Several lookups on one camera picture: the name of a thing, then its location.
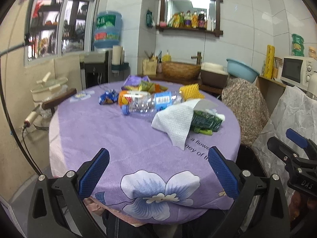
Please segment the green leafy vegetable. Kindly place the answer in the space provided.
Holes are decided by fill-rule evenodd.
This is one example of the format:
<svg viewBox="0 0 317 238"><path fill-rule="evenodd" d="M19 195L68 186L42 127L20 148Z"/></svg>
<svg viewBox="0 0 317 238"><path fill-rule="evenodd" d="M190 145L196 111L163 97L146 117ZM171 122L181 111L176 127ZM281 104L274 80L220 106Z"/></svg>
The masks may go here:
<svg viewBox="0 0 317 238"><path fill-rule="evenodd" d="M190 128L195 133L212 135L220 129L222 122L223 120L217 115L204 111L194 111Z"/></svg>

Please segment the green hanging packet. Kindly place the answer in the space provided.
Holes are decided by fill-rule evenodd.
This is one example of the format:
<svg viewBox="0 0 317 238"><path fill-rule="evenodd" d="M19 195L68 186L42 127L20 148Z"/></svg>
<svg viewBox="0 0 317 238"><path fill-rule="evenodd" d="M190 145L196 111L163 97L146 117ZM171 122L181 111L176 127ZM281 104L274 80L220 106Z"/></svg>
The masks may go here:
<svg viewBox="0 0 317 238"><path fill-rule="evenodd" d="M153 18L153 13L150 10L147 10L146 13L146 26L148 28L152 28L154 26L154 18Z"/></svg>

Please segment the black trash bin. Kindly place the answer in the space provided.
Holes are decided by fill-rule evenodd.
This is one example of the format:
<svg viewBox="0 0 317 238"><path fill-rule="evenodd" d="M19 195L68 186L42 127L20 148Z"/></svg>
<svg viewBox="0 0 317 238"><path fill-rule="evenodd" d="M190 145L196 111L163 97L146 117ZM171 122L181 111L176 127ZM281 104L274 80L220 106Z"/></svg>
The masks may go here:
<svg viewBox="0 0 317 238"><path fill-rule="evenodd" d="M260 160L254 151L247 145L240 145L236 165L241 170L249 170L254 176L267 177Z"/></svg>

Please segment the white paper towel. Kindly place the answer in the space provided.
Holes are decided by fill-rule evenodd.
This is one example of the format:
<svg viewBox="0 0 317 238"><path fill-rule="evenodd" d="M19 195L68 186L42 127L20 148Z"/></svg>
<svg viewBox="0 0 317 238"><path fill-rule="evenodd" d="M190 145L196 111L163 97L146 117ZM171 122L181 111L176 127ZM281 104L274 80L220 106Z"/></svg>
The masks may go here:
<svg viewBox="0 0 317 238"><path fill-rule="evenodd" d="M194 110L207 112L207 110L213 110L217 106L207 99L190 99L180 104L168 106L155 115L152 128L166 133L173 146L184 150Z"/></svg>

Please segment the purple plastic bag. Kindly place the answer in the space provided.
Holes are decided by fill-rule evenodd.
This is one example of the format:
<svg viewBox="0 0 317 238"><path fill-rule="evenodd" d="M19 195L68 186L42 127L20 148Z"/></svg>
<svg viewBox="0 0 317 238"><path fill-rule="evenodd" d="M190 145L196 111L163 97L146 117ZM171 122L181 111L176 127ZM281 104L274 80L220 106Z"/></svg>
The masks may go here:
<svg viewBox="0 0 317 238"><path fill-rule="evenodd" d="M128 78L124 81L123 86L121 87L122 90L128 90L128 86L138 86L141 81L150 82L150 78L146 76L138 76L138 75L129 75Z"/></svg>

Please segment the white crinkled cloth cover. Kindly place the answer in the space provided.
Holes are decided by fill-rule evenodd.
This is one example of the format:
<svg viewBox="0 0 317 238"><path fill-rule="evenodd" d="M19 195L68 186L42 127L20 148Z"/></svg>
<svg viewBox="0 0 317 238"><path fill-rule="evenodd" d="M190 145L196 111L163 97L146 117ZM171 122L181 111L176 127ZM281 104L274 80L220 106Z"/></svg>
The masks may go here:
<svg viewBox="0 0 317 238"><path fill-rule="evenodd" d="M307 97L297 87L287 87L273 110L266 126L252 145L266 174L278 174L285 191L287 202L290 203L294 190L287 185L289 178L285 164L275 154L268 150L268 139L275 136L291 147L300 157L307 159L303 149L286 137L286 131L291 128L301 136L316 142L316 101Z"/></svg>

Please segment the yellow foam fruit net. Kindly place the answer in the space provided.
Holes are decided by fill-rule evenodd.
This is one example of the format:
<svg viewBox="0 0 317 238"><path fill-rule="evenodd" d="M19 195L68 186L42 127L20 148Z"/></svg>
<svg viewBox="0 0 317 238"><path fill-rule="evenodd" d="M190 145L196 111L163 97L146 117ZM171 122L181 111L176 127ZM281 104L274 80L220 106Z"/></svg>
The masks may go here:
<svg viewBox="0 0 317 238"><path fill-rule="evenodd" d="M205 96L200 93L199 85L197 83L180 87L180 93L185 101L205 98Z"/></svg>

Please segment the purple floral tablecloth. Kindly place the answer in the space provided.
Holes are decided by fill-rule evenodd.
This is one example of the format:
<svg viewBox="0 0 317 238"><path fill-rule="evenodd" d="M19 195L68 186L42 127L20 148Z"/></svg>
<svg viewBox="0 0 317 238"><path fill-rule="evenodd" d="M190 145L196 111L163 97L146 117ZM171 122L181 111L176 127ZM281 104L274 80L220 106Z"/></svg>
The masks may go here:
<svg viewBox="0 0 317 238"><path fill-rule="evenodd" d="M148 119L125 116L117 104L99 104L106 89L121 87L122 82L97 85L58 106L49 125L52 174L77 170L105 148L110 162L91 196L128 223L181 224L208 209L228 210L233 200L210 167L208 151L215 146L236 160L241 134L234 113L206 95L225 121L211 136L191 132L179 149Z"/></svg>

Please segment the window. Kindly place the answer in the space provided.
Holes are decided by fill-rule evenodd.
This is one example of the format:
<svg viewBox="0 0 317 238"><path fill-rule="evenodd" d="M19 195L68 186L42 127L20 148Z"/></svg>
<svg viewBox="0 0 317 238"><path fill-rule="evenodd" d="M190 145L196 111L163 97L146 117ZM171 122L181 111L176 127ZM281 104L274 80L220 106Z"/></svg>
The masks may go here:
<svg viewBox="0 0 317 238"><path fill-rule="evenodd" d="M31 44L25 65L92 51L99 0L30 0L26 29Z"/></svg>

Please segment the green yellow snack packet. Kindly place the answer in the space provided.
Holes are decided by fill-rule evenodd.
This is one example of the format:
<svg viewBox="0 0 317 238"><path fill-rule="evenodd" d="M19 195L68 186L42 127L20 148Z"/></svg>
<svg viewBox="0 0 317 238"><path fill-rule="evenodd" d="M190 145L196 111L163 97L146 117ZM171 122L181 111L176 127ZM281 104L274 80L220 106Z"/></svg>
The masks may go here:
<svg viewBox="0 0 317 238"><path fill-rule="evenodd" d="M148 92L150 94L160 93L167 91L168 88L162 85L159 85L154 82L141 81L138 86L138 91Z"/></svg>

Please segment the white orange pill bottle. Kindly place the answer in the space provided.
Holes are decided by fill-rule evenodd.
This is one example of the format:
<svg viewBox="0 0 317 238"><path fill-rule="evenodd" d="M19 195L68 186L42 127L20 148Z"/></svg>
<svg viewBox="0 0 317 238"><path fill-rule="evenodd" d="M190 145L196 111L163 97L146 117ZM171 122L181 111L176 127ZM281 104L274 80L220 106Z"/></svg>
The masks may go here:
<svg viewBox="0 0 317 238"><path fill-rule="evenodd" d="M128 105L132 101L145 96L150 96L150 93L146 91L123 90L119 93L118 104L119 106Z"/></svg>

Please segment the bronze faucet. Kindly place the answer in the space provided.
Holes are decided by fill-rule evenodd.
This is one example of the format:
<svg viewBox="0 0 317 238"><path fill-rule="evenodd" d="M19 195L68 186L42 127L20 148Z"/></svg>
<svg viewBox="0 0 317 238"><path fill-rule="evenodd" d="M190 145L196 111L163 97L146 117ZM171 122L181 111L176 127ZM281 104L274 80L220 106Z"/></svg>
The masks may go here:
<svg viewBox="0 0 317 238"><path fill-rule="evenodd" d="M191 59L196 59L196 65L200 65L202 60L201 52L197 52L197 55L191 56Z"/></svg>

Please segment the clear plastic water bottle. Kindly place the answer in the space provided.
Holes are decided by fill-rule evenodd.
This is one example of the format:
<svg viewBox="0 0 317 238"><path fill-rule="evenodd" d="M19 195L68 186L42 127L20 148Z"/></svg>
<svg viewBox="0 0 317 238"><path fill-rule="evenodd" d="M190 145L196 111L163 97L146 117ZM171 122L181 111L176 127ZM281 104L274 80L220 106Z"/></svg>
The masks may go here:
<svg viewBox="0 0 317 238"><path fill-rule="evenodd" d="M145 96L128 105L121 106L123 115L136 114L150 115L166 109L171 105L180 104L184 101L179 91L165 91Z"/></svg>

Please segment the white microwave oven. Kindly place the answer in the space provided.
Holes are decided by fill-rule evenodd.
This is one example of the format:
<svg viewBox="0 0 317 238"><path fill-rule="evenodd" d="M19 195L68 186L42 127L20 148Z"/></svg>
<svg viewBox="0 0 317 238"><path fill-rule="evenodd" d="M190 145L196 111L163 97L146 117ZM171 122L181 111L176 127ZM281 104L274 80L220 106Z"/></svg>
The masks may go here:
<svg viewBox="0 0 317 238"><path fill-rule="evenodd" d="M281 81L307 91L309 81L316 71L316 60L306 57L284 57Z"/></svg>

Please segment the floral cloth cover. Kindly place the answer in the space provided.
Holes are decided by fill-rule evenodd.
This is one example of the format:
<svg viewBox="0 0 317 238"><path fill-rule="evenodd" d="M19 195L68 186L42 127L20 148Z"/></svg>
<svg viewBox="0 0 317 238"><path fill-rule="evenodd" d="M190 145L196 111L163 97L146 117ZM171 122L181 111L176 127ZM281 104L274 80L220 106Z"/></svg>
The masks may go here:
<svg viewBox="0 0 317 238"><path fill-rule="evenodd" d="M230 76L221 99L239 122L241 143L252 146L270 118L259 88L247 80Z"/></svg>

